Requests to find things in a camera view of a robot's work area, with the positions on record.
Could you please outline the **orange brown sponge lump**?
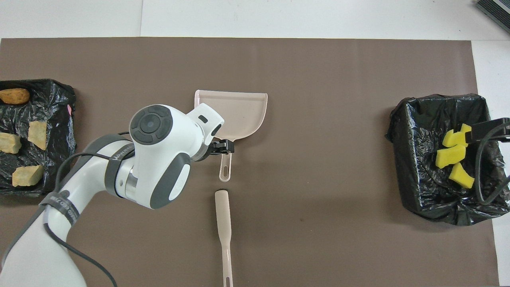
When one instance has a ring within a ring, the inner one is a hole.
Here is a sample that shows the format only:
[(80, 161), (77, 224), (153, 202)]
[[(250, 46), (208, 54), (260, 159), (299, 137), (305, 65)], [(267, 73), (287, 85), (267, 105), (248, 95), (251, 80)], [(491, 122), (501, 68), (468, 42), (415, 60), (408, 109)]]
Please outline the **orange brown sponge lump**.
[(0, 101), (8, 105), (22, 105), (30, 100), (30, 92), (23, 88), (0, 90)]

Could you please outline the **grey ribbed device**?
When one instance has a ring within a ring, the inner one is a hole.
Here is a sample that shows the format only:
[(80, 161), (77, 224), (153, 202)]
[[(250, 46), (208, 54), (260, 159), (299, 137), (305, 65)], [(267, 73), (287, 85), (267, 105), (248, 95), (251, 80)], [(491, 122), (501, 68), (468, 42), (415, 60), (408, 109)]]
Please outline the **grey ribbed device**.
[(510, 0), (476, 0), (475, 7), (510, 34)]

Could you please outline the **bin lined with black bag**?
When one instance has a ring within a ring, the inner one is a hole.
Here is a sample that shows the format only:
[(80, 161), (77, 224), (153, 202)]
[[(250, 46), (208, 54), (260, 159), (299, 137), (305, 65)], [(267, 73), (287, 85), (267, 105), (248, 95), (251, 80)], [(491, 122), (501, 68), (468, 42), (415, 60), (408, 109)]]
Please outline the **bin lined with black bag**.
[(471, 189), (448, 178), (453, 165), (435, 165), (437, 150), (447, 148), (442, 145), (446, 132), (490, 120), (486, 100), (474, 93), (405, 98), (395, 107), (386, 138), (393, 144), (404, 208), (426, 220), (457, 226), (510, 213), (510, 175), (505, 174), (498, 141), (488, 139), (506, 124), (466, 147), (461, 165), (475, 179)]
[[(0, 81), (0, 91), (26, 89), (27, 103), (10, 105), (0, 103), (0, 132), (20, 137), (21, 148), (16, 154), (0, 152), (0, 195), (38, 197), (55, 187), (58, 168), (75, 153), (76, 141), (73, 116), (76, 96), (74, 89), (53, 79)], [(40, 149), (28, 140), (29, 124), (46, 122), (46, 149)], [(14, 187), (15, 169), (40, 165), (44, 173), (37, 184)]]

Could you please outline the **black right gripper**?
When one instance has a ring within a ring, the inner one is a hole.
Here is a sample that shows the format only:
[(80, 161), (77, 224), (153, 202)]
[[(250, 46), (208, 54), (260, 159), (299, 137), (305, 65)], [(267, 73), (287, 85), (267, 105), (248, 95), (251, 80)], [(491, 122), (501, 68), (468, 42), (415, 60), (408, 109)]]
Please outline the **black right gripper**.
[(481, 141), (492, 129), (503, 124), (506, 124), (506, 126), (496, 130), (488, 139), (490, 141), (510, 142), (510, 118), (498, 118), (472, 125), (471, 130), (465, 134), (466, 143), (472, 144)]

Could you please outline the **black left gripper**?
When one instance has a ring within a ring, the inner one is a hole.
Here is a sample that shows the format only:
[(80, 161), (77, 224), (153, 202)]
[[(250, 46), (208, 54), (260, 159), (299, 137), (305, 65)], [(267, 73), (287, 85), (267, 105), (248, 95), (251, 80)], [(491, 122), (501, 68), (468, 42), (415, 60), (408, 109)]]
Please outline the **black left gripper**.
[(233, 148), (234, 143), (228, 139), (211, 141), (209, 145), (200, 146), (198, 152), (195, 155), (193, 155), (192, 161), (193, 162), (203, 161), (210, 155), (231, 154), (235, 152)]

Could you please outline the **pink brush with black bristles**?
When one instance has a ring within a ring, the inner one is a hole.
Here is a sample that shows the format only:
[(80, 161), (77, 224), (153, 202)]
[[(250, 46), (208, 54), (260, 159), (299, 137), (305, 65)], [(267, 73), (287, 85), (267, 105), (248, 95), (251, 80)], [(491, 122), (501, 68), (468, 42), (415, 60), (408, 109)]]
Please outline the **pink brush with black bristles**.
[(231, 259), (231, 209), (227, 190), (215, 192), (216, 221), (222, 247), (223, 287), (233, 287)]

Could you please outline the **pink plastic dustpan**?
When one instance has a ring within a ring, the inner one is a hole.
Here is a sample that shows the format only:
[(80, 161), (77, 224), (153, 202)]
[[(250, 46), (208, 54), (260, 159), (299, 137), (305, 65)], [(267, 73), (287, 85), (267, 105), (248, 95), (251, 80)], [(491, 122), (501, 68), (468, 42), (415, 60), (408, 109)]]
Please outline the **pink plastic dustpan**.
[(264, 121), (268, 94), (197, 90), (194, 105), (209, 105), (222, 116), (224, 124), (215, 138), (234, 142), (251, 136)]

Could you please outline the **green and yellow sponge piece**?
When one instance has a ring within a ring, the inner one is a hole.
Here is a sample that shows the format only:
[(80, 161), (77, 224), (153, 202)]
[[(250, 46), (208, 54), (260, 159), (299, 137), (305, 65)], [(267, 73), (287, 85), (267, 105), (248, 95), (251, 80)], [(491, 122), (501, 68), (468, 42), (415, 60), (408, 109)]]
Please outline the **green and yellow sponge piece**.
[(435, 165), (439, 169), (448, 165), (455, 165), (466, 157), (466, 147), (463, 145), (455, 145), (453, 147), (439, 149), (436, 152)]

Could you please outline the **small yellow sponge wedge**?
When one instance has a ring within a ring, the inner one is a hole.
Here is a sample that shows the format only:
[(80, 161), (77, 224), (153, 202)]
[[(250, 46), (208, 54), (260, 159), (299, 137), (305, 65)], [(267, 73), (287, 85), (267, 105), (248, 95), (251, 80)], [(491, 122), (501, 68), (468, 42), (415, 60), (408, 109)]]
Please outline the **small yellow sponge wedge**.
[(474, 184), (474, 177), (470, 176), (460, 162), (455, 163), (448, 178), (465, 189), (471, 189)]

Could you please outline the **pale beige sponge chunk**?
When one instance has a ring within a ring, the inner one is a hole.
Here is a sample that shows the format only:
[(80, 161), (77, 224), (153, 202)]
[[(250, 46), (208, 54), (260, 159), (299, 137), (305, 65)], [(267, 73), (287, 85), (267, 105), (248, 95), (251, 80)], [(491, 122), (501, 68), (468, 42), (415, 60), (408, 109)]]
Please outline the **pale beige sponge chunk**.
[(31, 187), (41, 180), (43, 174), (44, 167), (42, 165), (18, 167), (12, 174), (12, 186)]
[(46, 121), (32, 121), (29, 122), (28, 141), (33, 143), (36, 147), (46, 150)]
[(0, 152), (17, 154), (22, 144), (16, 134), (0, 132)]

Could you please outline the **large notched yellow sponge piece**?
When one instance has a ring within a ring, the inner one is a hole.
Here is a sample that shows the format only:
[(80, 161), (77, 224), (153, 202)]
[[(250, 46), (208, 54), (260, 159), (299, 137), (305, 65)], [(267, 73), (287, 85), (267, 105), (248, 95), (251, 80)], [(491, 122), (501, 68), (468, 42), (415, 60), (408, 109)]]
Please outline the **large notched yellow sponge piece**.
[(467, 142), (466, 136), (471, 131), (472, 127), (466, 124), (461, 125), (459, 132), (454, 132), (454, 129), (451, 129), (446, 132), (442, 141), (442, 145), (447, 148), (454, 147), (456, 145), (468, 147), (469, 144)]

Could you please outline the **brown table mat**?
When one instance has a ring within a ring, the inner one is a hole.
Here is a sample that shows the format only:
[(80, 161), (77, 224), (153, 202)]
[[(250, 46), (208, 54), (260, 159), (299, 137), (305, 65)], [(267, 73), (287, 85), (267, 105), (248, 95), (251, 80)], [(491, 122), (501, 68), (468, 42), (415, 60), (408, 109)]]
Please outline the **brown table mat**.
[(78, 150), (142, 107), (193, 109), (196, 90), (268, 94), (257, 132), (194, 163), (149, 210), (100, 192), (69, 233), (120, 287), (222, 287), (214, 193), (231, 204), (233, 285), (499, 285), (492, 222), (433, 223), (401, 204), (391, 110), (477, 93), (469, 41), (220, 38), (2, 39), (0, 80), (54, 79), (77, 95)]

